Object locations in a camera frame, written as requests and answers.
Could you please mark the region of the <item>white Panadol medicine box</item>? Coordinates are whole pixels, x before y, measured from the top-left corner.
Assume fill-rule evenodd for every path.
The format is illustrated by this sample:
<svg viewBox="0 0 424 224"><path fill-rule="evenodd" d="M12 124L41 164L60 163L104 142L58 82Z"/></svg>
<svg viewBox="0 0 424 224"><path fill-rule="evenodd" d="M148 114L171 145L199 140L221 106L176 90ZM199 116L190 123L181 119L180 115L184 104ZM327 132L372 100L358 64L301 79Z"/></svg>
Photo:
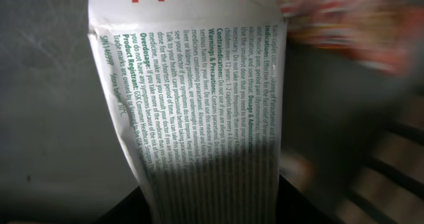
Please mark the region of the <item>white Panadol medicine box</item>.
<svg viewBox="0 0 424 224"><path fill-rule="evenodd" d="M155 223L273 223L287 26L276 0L89 0L118 140Z"/></svg>

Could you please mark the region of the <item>orange snack packet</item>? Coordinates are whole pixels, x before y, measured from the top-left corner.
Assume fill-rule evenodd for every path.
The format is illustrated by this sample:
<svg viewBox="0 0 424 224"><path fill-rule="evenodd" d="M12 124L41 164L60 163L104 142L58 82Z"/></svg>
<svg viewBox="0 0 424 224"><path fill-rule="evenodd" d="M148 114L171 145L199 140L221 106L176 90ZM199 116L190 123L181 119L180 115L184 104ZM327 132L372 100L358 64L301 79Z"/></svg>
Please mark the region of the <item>orange snack packet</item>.
<svg viewBox="0 0 424 224"><path fill-rule="evenodd" d="M400 75L412 65L423 7L407 0L276 0L288 36L336 50L363 66Z"/></svg>

